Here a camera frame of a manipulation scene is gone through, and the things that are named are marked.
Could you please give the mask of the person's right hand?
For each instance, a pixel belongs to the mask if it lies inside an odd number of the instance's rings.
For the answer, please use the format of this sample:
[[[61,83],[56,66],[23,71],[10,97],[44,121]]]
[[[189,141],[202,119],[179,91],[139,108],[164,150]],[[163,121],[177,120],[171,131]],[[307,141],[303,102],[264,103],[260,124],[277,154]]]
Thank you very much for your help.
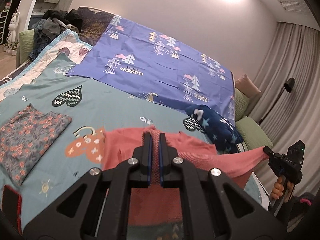
[[[278,200],[281,196],[285,196],[284,202],[287,203],[291,199],[291,195],[294,191],[294,187],[295,187],[294,183],[288,181],[287,182],[288,192],[285,193],[284,179],[282,177],[278,177],[270,193],[270,200]]]

